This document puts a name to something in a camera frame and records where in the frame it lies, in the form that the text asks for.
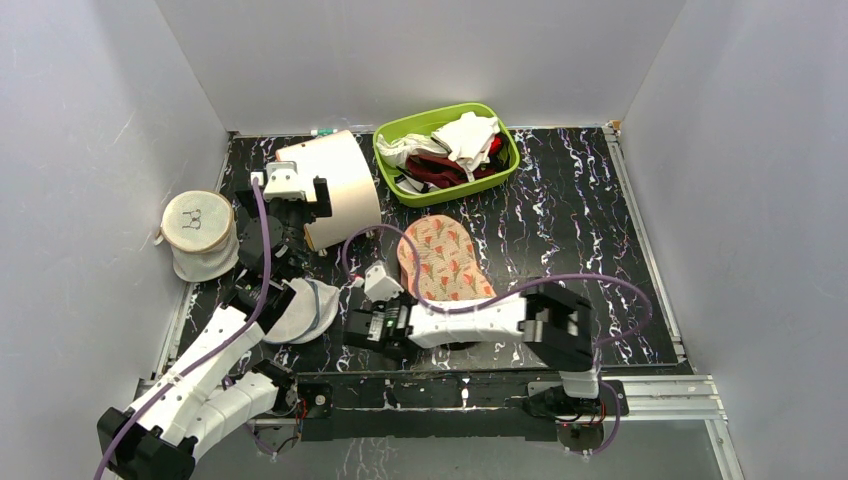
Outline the floral mesh laundry bag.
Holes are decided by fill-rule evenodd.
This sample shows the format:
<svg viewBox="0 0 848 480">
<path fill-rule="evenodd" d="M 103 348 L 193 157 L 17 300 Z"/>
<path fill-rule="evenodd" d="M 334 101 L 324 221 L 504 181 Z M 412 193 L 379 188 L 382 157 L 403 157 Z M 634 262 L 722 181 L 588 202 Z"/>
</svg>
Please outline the floral mesh laundry bag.
<svg viewBox="0 0 848 480">
<path fill-rule="evenodd" d="M 476 242 L 458 221 L 429 215 L 405 230 L 396 253 L 400 283 L 408 292 L 415 287 L 429 301 L 493 298 L 495 290 L 476 257 Z"/>
</svg>

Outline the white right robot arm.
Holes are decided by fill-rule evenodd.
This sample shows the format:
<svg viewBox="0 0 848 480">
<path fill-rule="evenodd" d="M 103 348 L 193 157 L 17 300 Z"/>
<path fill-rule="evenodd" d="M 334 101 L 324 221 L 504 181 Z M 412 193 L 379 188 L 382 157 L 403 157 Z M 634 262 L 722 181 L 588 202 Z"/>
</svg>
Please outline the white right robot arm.
<svg viewBox="0 0 848 480">
<path fill-rule="evenodd" d="M 590 301 L 556 283 L 501 299 L 425 302 L 408 294 L 349 311 L 343 342 L 400 361 L 449 344 L 522 343 L 559 373 L 565 405 L 590 413 L 603 399 Z"/>
</svg>

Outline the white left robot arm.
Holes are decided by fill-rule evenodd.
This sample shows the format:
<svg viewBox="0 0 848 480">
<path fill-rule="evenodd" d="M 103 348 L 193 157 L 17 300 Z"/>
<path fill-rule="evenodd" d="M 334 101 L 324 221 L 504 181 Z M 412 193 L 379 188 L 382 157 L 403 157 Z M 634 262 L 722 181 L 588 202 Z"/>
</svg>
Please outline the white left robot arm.
<svg viewBox="0 0 848 480">
<path fill-rule="evenodd" d="M 221 194 L 188 191 L 166 207 L 158 237 L 177 275 L 205 282 L 232 274 L 210 320 L 139 398 L 99 419 L 99 473 L 122 479 L 187 479 L 212 446 L 258 415 L 300 417 L 305 403 L 292 371 L 270 361 L 237 380 L 231 368 L 260 343 L 302 344 L 333 322 L 340 292 L 303 272 L 308 224 L 332 214 L 324 178 L 307 194 L 294 174 L 256 172 L 241 194 L 251 221 L 239 231 Z"/>
</svg>

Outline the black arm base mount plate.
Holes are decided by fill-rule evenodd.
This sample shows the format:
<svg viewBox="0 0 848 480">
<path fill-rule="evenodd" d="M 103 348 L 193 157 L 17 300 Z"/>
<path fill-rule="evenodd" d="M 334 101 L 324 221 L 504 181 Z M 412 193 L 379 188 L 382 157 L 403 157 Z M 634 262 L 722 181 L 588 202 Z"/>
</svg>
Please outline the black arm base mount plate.
<svg viewBox="0 0 848 480">
<path fill-rule="evenodd" d="M 300 374 L 283 389 L 305 411 L 306 442 L 367 437 L 520 437 L 601 444 L 630 412 L 624 386 L 606 380 L 597 400 L 566 395 L 543 370 Z"/>
</svg>

